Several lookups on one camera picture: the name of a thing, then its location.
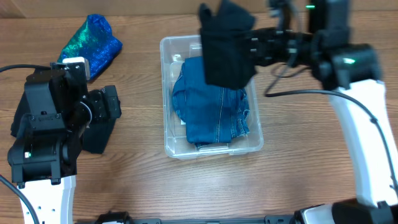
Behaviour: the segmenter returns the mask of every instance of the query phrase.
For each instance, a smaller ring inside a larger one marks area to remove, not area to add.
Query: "black cloth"
[[[244,88],[257,73],[250,53],[255,18],[229,0],[222,0],[216,16],[202,4],[199,18],[206,83]]]
[[[83,134],[83,150],[95,154],[104,153],[115,123],[115,119],[110,119],[106,123],[91,124]]]

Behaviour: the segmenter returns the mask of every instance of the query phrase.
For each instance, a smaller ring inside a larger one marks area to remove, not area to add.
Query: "clear plastic bin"
[[[210,144],[199,149],[187,141],[185,125],[182,124],[172,106],[172,92],[174,83],[180,75],[182,63],[184,63],[186,58],[197,56],[201,56],[199,35],[166,37],[160,42],[164,146],[166,154],[177,159],[195,159],[200,156],[225,153],[241,155],[260,150],[264,145],[264,138],[261,130],[254,80],[251,80],[246,87],[250,106],[250,114],[247,120],[250,129],[248,135],[235,138],[229,144]]]

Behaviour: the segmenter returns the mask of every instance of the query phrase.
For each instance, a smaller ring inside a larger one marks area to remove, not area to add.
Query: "denim fabric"
[[[249,133],[246,91],[205,83],[202,57],[188,58],[173,88],[173,107],[186,123],[187,141],[197,146],[229,143]]]

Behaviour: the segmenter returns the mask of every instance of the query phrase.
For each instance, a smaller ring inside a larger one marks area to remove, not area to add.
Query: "blue sequined fabric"
[[[84,57],[90,63],[90,78],[97,77],[117,56],[122,43],[112,35],[104,16],[92,14],[62,49],[58,62],[65,58]]]

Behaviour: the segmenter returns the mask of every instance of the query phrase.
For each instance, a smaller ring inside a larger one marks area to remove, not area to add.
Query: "shiny blue cloth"
[[[90,63],[90,78],[97,77],[117,56],[122,43],[112,35],[104,16],[92,14],[63,48],[58,62],[65,58],[84,57]]]
[[[172,101],[177,116],[186,123],[187,141],[197,147],[230,143],[249,133],[246,91],[207,85],[202,57],[185,60]]]

